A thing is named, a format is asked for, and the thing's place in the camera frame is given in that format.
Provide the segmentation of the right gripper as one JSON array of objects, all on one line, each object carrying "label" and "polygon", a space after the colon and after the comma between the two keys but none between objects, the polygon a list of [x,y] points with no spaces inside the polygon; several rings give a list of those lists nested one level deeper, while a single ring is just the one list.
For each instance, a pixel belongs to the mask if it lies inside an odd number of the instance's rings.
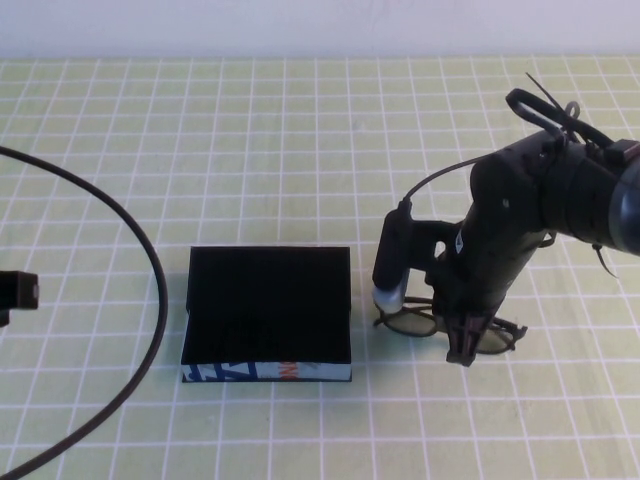
[{"label": "right gripper", "polygon": [[435,312],[449,316],[448,363],[470,366],[496,311],[516,277],[544,242],[545,232],[486,229],[458,224],[447,248],[428,274]]}]

